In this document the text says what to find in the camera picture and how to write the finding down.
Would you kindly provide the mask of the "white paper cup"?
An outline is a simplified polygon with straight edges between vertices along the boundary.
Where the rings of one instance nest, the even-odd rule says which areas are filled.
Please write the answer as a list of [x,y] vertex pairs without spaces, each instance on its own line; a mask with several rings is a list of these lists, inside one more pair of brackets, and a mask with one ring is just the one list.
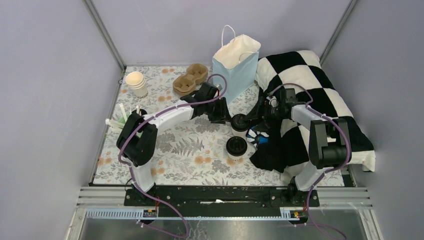
[[242,162],[244,160],[243,154],[242,155],[238,155],[238,154],[233,155],[233,154],[228,153],[227,156],[228,156],[228,160],[233,161],[233,162]]
[[232,129],[232,133],[234,136],[241,137],[243,139],[246,138],[248,130],[238,131],[236,129]]

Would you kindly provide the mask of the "stack of white paper cups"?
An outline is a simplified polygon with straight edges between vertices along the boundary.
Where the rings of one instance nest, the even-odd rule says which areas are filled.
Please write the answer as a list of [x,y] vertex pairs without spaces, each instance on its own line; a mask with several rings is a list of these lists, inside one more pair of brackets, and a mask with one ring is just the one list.
[[129,86],[132,92],[139,98],[146,98],[148,89],[144,75],[139,71],[130,72],[125,77],[125,83]]

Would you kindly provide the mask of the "black cup lid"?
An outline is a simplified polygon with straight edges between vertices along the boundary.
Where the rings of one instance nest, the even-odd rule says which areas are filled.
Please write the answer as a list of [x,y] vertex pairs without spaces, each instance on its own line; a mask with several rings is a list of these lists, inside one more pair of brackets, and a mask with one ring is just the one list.
[[233,131],[245,132],[250,129],[250,122],[246,120],[246,115],[242,113],[235,114],[230,121],[230,125]]
[[232,155],[244,155],[248,150],[246,140],[239,136],[233,136],[226,142],[226,151]]

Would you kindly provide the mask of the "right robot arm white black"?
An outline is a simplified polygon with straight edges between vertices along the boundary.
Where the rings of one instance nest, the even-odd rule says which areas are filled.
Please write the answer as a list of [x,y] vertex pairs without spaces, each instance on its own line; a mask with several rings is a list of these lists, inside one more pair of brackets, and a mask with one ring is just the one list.
[[352,158],[348,124],[344,119],[332,119],[311,107],[311,101],[298,101],[294,88],[278,87],[259,97],[254,109],[243,123],[251,129],[249,138],[259,140],[259,133],[271,133],[272,124],[289,119],[309,131],[308,162],[305,168],[292,178],[287,191],[287,201],[301,205],[306,191],[312,191],[325,174],[344,167]]

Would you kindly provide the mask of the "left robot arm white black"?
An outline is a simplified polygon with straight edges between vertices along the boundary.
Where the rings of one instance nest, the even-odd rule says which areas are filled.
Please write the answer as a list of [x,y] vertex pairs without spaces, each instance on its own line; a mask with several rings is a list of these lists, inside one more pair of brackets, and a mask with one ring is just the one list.
[[155,192],[151,189],[155,185],[151,158],[158,135],[202,115],[216,124],[224,124],[231,118],[226,98],[209,82],[164,110],[152,114],[133,111],[128,117],[116,141],[118,160],[129,167],[133,184],[138,189],[135,197],[142,205],[148,206],[155,200]]

